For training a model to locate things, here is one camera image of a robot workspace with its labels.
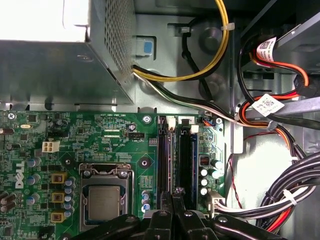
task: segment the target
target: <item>metal mesh grille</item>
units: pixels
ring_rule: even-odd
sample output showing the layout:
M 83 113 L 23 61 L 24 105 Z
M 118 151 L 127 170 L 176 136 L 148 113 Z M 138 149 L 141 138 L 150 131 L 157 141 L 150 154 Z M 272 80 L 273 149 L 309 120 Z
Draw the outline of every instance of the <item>metal mesh grille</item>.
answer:
M 105 0 L 104 44 L 123 77 L 131 73 L 133 0 Z

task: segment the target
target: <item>yellow wire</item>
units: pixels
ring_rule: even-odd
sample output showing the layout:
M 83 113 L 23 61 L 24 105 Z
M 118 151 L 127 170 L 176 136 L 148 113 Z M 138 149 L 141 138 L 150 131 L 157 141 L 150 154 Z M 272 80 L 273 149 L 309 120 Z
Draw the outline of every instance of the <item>yellow wire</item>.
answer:
M 226 7 L 225 7 L 223 0 L 215 0 L 215 3 L 217 4 L 220 15 L 221 15 L 222 26 L 227 26 L 229 24 L 229 20 L 228 20 L 228 14 L 227 14 Z M 217 51 L 216 55 L 214 56 L 213 60 L 204 69 L 202 69 L 201 71 L 199 71 L 197 73 L 191 74 L 191 75 L 173 76 L 173 77 L 171 77 L 171 76 L 155 76 L 153 74 L 144 73 L 144 72 L 139 71 L 137 69 L 134 69 L 133 71 L 148 80 L 158 81 L 158 82 L 183 81 L 183 80 L 187 80 L 187 79 L 190 79 L 193 77 L 198 77 L 198 76 L 208 72 L 211 68 L 213 68 L 215 65 L 218 64 L 218 62 L 223 57 L 224 52 L 227 49 L 228 41 L 229 41 L 229 30 L 223 30 L 221 44 L 220 44 L 218 51 Z

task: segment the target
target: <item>motherboard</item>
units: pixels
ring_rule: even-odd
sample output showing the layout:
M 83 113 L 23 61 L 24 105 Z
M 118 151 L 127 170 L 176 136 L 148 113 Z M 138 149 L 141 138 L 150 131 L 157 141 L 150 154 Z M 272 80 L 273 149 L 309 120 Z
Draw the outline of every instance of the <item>motherboard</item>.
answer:
M 143 218 L 177 187 L 209 215 L 224 168 L 214 117 L 2 111 L 0 239 L 68 240 L 123 214 Z

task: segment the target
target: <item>barcode label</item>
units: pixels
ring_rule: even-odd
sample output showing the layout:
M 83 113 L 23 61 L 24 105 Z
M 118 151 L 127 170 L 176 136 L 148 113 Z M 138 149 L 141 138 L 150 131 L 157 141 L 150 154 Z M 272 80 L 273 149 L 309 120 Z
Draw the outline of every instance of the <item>barcode label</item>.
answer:
M 256 54 L 258 54 L 264 60 L 273 62 L 274 58 L 272 56 L 272 52 L 274 50 L 276 40 L 277 40 L 277 37 L 273 37 L 273 38 L 261 43 L 256 49 Z
M 283 103 L 274 99 L 269 94 L 263 95 L 258 101 L 255 101 L 252 104 L 252 107 L 264 117 L 268 116 L 269 114 L 274 114 L 284 106 L 285 105 Z

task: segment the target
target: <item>cpu socket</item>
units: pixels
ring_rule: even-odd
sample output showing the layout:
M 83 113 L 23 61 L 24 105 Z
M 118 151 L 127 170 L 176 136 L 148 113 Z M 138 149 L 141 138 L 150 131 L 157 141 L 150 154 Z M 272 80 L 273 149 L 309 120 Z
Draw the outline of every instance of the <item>cpu socket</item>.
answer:
M 123 214 L 132 214 L 134 172 L 129 164 L 82 163 L 80 232 Z

